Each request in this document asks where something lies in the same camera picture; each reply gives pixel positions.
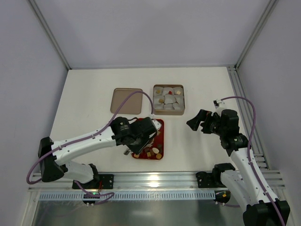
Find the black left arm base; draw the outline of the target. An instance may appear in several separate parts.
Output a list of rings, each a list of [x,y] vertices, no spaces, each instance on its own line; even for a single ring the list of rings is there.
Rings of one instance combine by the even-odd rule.
[[[85,184],[79,183],[80,186],[87,189],[113,189],[114,175],[113,174],[98,174],[96,179]]]

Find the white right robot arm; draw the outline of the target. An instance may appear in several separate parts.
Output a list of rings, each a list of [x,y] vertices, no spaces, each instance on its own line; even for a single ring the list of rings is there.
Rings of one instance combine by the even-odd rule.
[[[216,134],[221,146],[232,159],[216,164],[212,170],[215,182],[231,192],[243,211],[246,226],[285,226],[290,214],[287,201],[281,201],[264,178],[248,138],[240,133],[238,113],[223,109],[210,112],[201,109],[186,124],[193,130],[202,128],[204,134]]]

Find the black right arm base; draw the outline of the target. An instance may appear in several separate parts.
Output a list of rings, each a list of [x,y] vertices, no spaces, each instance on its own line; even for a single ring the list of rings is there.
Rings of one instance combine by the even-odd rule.
[[[198,188],[225,188],[221,182],[217,181],[212,172],[200,171],[196,173]]]

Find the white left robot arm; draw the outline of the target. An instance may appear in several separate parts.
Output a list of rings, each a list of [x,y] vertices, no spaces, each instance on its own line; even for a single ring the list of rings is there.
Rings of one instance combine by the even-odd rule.
[[[38,157],[42,182],[53,182],[69,178],[81,184],[99,181],[98,170],[93,164],[80,164],[73,159],[87,153],[125,145],[130,152],[139,154],[161,129],[162,124],[150,117],[130,122],[118,117],[108,127],[66,141],[53,141],[50,137],[41,139]]]

